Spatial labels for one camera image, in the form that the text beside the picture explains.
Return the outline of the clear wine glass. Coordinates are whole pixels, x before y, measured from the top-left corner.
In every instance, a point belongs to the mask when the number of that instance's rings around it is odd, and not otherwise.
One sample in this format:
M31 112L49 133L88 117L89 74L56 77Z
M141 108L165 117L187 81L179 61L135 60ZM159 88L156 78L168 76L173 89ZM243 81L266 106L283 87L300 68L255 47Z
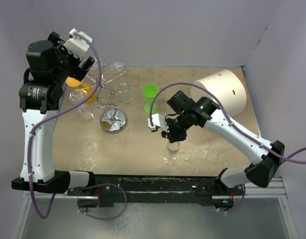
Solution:
M93 65L90 68L90 70L98 70L99 68L101 68L101 70L103 70L104 67L105 67L105 62L103 61L103 59L100 58L99 61L97 59L95 59Z
M180 142L167 143L166 145L167 154L165 154L162 159L166 167L173 167L176 165L177 162L176 156L179 151L179 148L180 148Z
M133 99L130 85L124 79L127 68L121 62L115 62L110 65L110 71L113 73L112 82L116 86L115 91L120 95L122 102L129 103Z

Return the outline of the orange plastic wine glass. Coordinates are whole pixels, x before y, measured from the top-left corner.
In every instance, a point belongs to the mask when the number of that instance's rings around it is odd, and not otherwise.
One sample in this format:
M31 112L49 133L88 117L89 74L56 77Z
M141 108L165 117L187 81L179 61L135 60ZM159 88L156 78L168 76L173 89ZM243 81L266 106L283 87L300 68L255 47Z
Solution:
M82 81L68 77L65 82L69 87L73 88L69 94L69 100L75 105L88 98L96 85L96 80L89 76L86 76L86 78Z

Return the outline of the clear glass with red item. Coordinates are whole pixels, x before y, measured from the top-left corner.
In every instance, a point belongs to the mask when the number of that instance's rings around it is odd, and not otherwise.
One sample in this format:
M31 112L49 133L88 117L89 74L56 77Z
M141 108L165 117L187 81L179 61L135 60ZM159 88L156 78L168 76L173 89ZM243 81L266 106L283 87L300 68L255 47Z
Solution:
M75 89L69 95L69 100L72 104L78 105L83 102L87 97L88 93L83 89ZM83 122L90 123L94 119L94 112L89 104L83 103L76 108L79 119Z

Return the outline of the clear wine glass front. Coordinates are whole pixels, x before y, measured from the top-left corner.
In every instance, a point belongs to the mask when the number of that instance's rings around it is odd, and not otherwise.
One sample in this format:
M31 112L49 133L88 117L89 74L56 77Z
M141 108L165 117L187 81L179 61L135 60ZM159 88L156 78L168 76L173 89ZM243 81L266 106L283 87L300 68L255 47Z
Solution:
M166 167L173 167L176 165L177 162L176 156L179 151L179 148L180 148L180 142L167 143L166 145L167 154L165 154L162 159Z

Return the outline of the green plastic wine glass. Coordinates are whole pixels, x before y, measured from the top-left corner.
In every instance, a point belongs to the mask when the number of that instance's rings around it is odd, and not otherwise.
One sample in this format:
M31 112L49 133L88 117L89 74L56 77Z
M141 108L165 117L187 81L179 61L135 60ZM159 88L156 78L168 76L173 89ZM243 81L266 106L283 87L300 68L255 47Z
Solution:
M152 101L158 92L159 88L155 84L146 84L143 86L142 94L145 101L144 110L146 113L150 112Z

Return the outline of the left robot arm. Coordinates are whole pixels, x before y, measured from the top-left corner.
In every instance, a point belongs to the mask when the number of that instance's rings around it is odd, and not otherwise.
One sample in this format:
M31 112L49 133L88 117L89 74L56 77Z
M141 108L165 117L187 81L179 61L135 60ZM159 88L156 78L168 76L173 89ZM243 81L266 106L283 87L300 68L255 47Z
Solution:
M82 81L95 63L93 57L83 60L93 39L75 29L69 36L64 41L51 32L47 40L28 46L29 67L18 92L25 130L24 159L20 176L11 182L14 190L62 194L78 187L84 195L96 190L92 173L58 171L53 165L53 136L63 85L68 77Z

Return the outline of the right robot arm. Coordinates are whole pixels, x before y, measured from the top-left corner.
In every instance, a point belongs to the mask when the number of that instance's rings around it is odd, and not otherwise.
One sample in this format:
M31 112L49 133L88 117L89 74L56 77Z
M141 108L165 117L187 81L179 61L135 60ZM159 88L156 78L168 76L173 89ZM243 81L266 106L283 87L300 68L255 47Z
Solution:
M236 121L227 119L222 108L208 97L194 101L178 91L167 103L175 111L176 118L168 119L155 114L152 120L170 143L186 140L187 130L193 125L199 126L221 136L249 160L243 166L221 171L219 180L215 182L219 194L226 195L233 187L249 182L261 188L269 185L281 165L278 156L284 154L285 145L282 142L270 142Z

